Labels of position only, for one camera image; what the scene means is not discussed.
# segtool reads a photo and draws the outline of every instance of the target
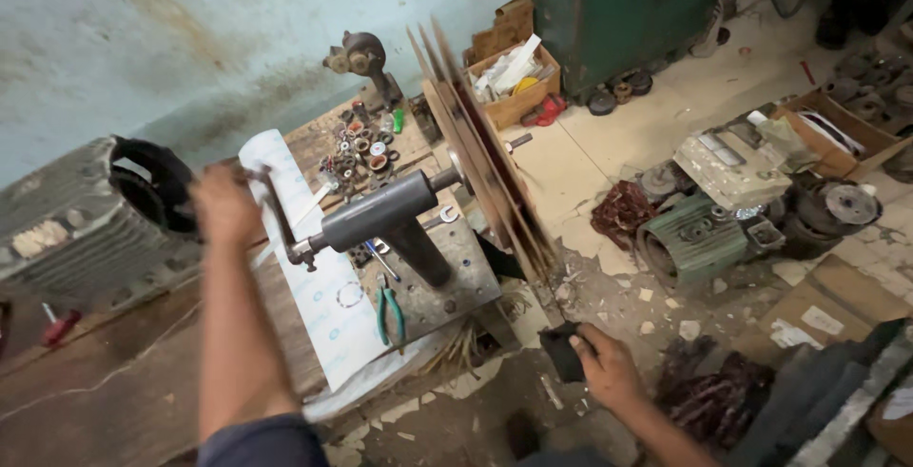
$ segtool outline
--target green-handled pliers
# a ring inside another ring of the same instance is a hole
[[[377,331],[381,334],[383,345],[390,345],[390,339],[387,338],[386,320],[384,319],[387,303],[390,303],[390,307],[394,309],[394,315],[396,316],[396,333],[399,335],[400,341],[405,341],[405,320],[403,319],[403,311],[400,310],[399,304],[397,304],[394,299],[393,290],[387,286],[387,277],[383,272],[377,273],[377,292],[374,293],[374,297],[377,298]]]

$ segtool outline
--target white label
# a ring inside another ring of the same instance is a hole
[[[885,420],[896,420],[913,413],[913,389],[897,389],[891,395],[891,401],[884,407],[882,417]]]
[[[805,333],[805,330],[796,328],[787,321],[777,319],[770,325],[775,330],[770,334],[770,340],[777,343],[783,349],[793,347],[799,344],[811,344],[815,349],[824,349],[825,347],[818,343],[812,335]]]
[[[831,335],[839,335],[840,332],[844,331],[844,324],[842,322],[837,321],[826,314],[824,310],[821,310],[814,305],[809,307],[809,309],[802,314],[802,322],[812,326],[815,330],[821,330],[822,332]]]

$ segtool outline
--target dark blue sleeve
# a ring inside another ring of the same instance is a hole
[[[300,414],[223,428],[197,456],[198,467],[329,467],[320,441]]]

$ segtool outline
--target concrete wall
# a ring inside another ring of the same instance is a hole
[[[370,31],[407,95],[405,25],[434,14],[456,51],[509,0],[0,0],[0,186],[104,134],[170,146],[194,167],[288,131],[365,78],[321,65]]]

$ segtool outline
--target hand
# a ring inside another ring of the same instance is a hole
[[[650,404],[631,351],[623,342],[586,322],[577,327],[571,346],[583,364],[590,393],[606,408],[618,412],[638,404]]]
[[[262,228],[260,208],[225,165],[212,165],[190,187],[200,230],[210,245],[246,248]]]

